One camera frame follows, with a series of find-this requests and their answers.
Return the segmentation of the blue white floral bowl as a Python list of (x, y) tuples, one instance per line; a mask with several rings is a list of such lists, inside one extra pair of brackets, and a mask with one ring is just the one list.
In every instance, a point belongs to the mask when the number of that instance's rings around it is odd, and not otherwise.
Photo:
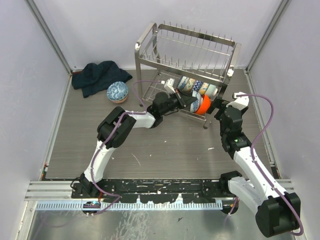
[(200, 108), (203, 100), (201, 94), (195, 90), (192, 91), (192, 96), (196, 98), (196, 101), (190, 105), (190, 112), (195, 113)]

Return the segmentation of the plain orange bowl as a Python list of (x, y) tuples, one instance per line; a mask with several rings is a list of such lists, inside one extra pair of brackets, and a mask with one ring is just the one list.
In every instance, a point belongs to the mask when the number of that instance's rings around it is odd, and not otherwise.
[(210, 106), (211, 106), (211, 100), (206, 94), (204, 94), (202, 97), (202, 103), (200, 104), (198, 110), (195, 113), (197, 115), (204, 115)]

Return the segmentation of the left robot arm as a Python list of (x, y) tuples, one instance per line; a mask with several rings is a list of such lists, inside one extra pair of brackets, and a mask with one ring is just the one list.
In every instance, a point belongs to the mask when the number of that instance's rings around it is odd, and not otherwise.
[(165, 92), (157, 93), (152, 104), (142, 112), (115, 107), (97, 127), (94, 154), (86, 170), (77, 178), (79, 183), (71, 186), (73, 197), (98, 198), (106, 195), (119, 198), (119, 194), (107, 192), (101, 184), (105, 168), (115, 150), (125, 142), (133, 129), (156, 128), (165, 115), (189, 107), (197, 100), (191, 93), (177, 90), (170, 95)]

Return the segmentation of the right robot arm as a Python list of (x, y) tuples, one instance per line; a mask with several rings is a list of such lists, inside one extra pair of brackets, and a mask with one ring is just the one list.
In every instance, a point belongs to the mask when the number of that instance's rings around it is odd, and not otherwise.
[(267, 238), (290, 232), (304, 233), (300, 218), (301, 200), (289, 193), (269, 173), (260, 161), (251, 142), (243, 133), (243, 114), (249, 107), (249, 95), (235, 93), (229, 102), (217, 97), (211, 108), (217, 109), (215, 118), (220, 124), (222, 147), (244, 171), (245, 179), (238, 171), (223, 173), (219, 179), (219, 191), (225, 197), (235, 195), (253, 212), (260, 232)]

